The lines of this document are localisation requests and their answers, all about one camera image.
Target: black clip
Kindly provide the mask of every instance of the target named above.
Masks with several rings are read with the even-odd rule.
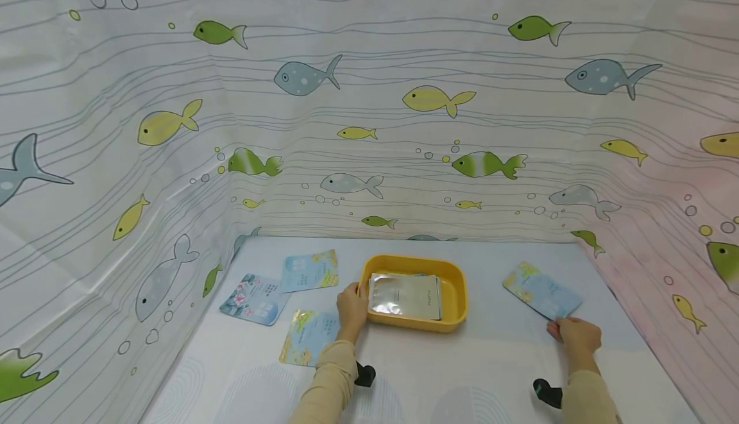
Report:
[[[375,376],[377,376],[375,369],[370,365],[361,366],[358,361],[357,372],[359,374],[357,375],[357,380],[354,381],[354,384],[360,387],[371,387],[371,384],[375,381]]]
[[[534,381],[536,397],[552,408],[562,409],[562,388],[552,387],[544,379]]]

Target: gray fish print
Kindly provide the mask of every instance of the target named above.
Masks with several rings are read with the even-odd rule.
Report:
[[[261,226],[258,226],[254,230],[251,231],[251,235],[239,235],[239,238],[236,238],[234,241],[234,257],[235,254],[239,252],[239,249],[244,245],[247,238],[252,238],[252,236],[259,236],[259,230],[261,230]]]
[[[23,138],[13,151],[13,169],[0,169],[0,207],[18,192],[26,179],[39,179],[45,182],[72,185],[74,182],[44,172],[36,160],[36,134]]]
[[[379,199],[382,199],[382,194],[377,187],[383,180],[383,176],[374,176],[365,182],[359,177],[354,177],[348,173],[332,173],[321,182],[321,188],[332,192],[358,192],[367,190]]]
[[[558,191],[549,196],[549,201],[560,206],[586,205],[594,207],[598,219],[605,221],[611,221],[611,217],[606,213],[621,209],[621,206],[616,203],[599,201],[596,192],[587,185],[573,185],[569,189]]]
[[[436,236],[431,236],[431,235],[413,235],[408,239],[412,241],[441,241],[441,239],[438,239],[436,238]],[[444,241],[456,241],[456,240],[458,240],[458,238],[450,238]]]
[[[310,94],[313,90],[319,88],[319,85],[327,78],[337,89],[341,89],[339,82],[334,77],[334,69],[341,57],[342,55],[336,55],[328,64],[326,71],[321,71],[301,62],[288,62],[277,71],[274,82],[288,94],[297,95],[298,97]]]
[[[174,259],[165,260],[151,270],[136,295],[136,316],[143,322],[159,307],[172,287],[182,264],[193,262],[200,253],[190,251],[190,237],[182,235],[174,244]]]
[[[662,68],[662,65],[647,65],[634,71],[631,76],[627,76],[620,63],[599,58],[572,71],[565,78],[565,83],[578,92],[593,95],[608,95],[625,85],[629,97],[634,100],[636,99],[636,83],[638,83],[638,80],[659,68]]]

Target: green seaweed print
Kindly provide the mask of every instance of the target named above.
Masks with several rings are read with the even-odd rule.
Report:
[[[40,377],[40,372],[24,375],[42,356],[36,352],[23,357],[19,348],[11,348],[0,355],[0,403],[30,394],[56,379],[59,371],[52,371],[44,377]]]

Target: hand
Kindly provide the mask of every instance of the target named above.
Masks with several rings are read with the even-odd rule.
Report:
[[[368,320],[369,299],[365,287],[359,283],[351,283],[336,297],[336,308],[339,309],[341,329],[336,341],[357,342],[359,332]]]
[[[547,332],[567,348],[595,353],[601,343],[601,328],[580,318],[557,318],[547,323]]]

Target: green fish print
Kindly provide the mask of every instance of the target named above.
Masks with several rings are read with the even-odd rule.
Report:
[[[266,173],[268,176],[274,177],[282,172],[279,169],[282,165],[281,159],[282,157],[271,157],[266,163],[262,163],[252,150],[237,148],[228,160],[228,172],[243,172],[248,176]]]
[[[562,31],[571,24],[570,21],[563,21],[553,25],[539,15],[531,15],[512,24],[509,32],[517,40],[536,40],[549,36],[549,41],[556,47]]]
[[[713,269],[724,280],[729,291],[739,296],[739,246],[710,241],[707,248]]]
[[[56,379],[59,371],[52,371],[44,377],[40,376],[40,372],[24,375],[40,359],[42,354],[38,352],[21,357],[18,348],[11,348],[0,355],[0,403],[30,394]]]
[[[246,25],[238,25],[234,26],[234,28],[229,28],[217,21],[207,20],[201,21],[197,26],[195,26],[193,35],[201,41],[215,46],[226,44],[229,40],[233,39],[236,44],[239,44],[244,49],[249,49],[244,40],[245,31]]]
[[[585,243],[593,248],[593,257],[598,258],[598,254],[603,254],[605,251],[603,248],[600,247],[598,244],[598,240],[596,239],[596,234],[594,234],[592,231],[589,230],[575,230],[573,232],[570,232],[573,235],[577,236],[578,238],[585,241]]]
[[[383,226],[388,225],[390,228],[395,230],[395,223],[397,223],[397,219],[383,219],[380,216],[369,216],[362,219],[363,223],[370,225],[370,226]]]
[[[452,162],[452,167],[467,177],[489,176],[497,171],[502,171],[506,177],[516,180],[516,169],[524,168],[526,155],[517,155],[510,158],[506,163],[489,151],[476,151]]]
[[[208,296],[211,290],[216,286],[216,278],[221,270],[223,270],[223,268],[221,268],[221,263],[219,262],[218,265],[216,265],[216,268],[208,272],[208,276],[205,277],[205,285],[203,286],[203,297]]]

